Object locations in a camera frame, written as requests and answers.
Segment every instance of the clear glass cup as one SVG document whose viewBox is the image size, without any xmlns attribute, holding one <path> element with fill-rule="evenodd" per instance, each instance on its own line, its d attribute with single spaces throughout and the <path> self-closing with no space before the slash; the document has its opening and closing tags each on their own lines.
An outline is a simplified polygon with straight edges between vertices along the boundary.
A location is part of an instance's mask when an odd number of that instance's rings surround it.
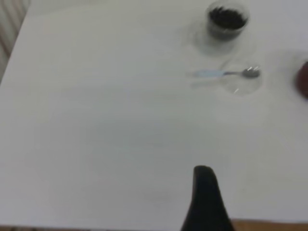
<svg viewBox="0 0 308 231">
<path fill-rule="evenodd" d="M 224 9 L 230 9 L 230 10 L 235 10 L 239 14 L 242 15 L 243 19 L 246 21 L 245 25 L 239 29 L 225 29 L 220 26 L 218 26 L 210 17 L 210 12 L 215 9 L 215 8 L 224 8 Z M 250 14 L 249 10 L 242 5 L 239 2 L 232 1 L 232 0 L 219 0 L 214 3 L 212 3 L 207 11 L 206 11 L 206 17 L 207 17 L 207 30 L 209 35 L 214 37 L 215 39 L 218 40 L 223 40 L 223 41 L 229 41 L 233 40 L 236 37 L 238 37 L 242 31 L 247 27 L 250 19 Z"/>
</svg>

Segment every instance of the metal spoon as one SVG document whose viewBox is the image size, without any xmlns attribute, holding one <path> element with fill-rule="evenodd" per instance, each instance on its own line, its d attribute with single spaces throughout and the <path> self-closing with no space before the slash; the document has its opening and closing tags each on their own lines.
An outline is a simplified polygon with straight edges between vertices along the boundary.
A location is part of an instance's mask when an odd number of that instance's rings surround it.
<svg viewBox="0 0 308 231">
<path fill-rule="evenodd" d="M 192 74 L 192 76 L 196 78 L 222 77 L 222 76 L 228 76 L 228 75 L 238 75 L 238 76 L 243 76 L 245 78 L 257 78 L 261 75 L 261 70 L 259 66 L 250 66 L 249 68 L 246 68 L 242 72 L 202 70 L 202 71 L 194 72 Z"/>
</svg>

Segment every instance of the white wall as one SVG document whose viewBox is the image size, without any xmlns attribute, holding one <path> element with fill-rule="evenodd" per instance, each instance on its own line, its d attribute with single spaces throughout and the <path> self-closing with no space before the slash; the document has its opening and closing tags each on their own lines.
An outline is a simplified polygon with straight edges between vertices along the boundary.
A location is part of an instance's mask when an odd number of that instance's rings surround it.
<svg viewBox="0 0 308 231">
<path fill-rule="evenodd" d="M 29 5 L 30 0 L 0 0 L 0 80 Z"/>
</svg>

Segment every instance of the wooden floor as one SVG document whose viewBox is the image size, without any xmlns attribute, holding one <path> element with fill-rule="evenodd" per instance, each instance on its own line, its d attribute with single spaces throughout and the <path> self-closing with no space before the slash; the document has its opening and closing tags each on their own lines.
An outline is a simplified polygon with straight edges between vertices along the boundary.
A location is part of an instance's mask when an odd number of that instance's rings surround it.
<svg viewBox="0 0 308 231">
<path fill-rule="evenodd" d="M 286 224 L 286 223 L 269 223 L 269 222 L 259 222 L 259 221 L 235 220 L 233 221 L 233 225 L 236 231 L 308 231 L 308 223 Z M 80 230 L 0 227 L 0 231 L 80 231 Z"/>
</svg>

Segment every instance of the table surface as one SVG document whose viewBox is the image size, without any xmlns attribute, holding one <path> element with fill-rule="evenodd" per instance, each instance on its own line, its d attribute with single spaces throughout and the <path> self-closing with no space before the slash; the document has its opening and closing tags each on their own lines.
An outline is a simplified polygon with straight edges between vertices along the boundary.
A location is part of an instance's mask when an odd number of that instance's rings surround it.
<svg viewBox="0 0 308 231">
<path fill-rule="evenodd" d="M 245 3 L 249 28 L 213 51 L 210 1 L 33 1 L 0 88 L 0 224 L 179 230 L 196 165 L 232 218 L 308 221 L 308 3 Z M 262 65 L 258 91 L 186 76 L 232 57 Z"/>
</svg>

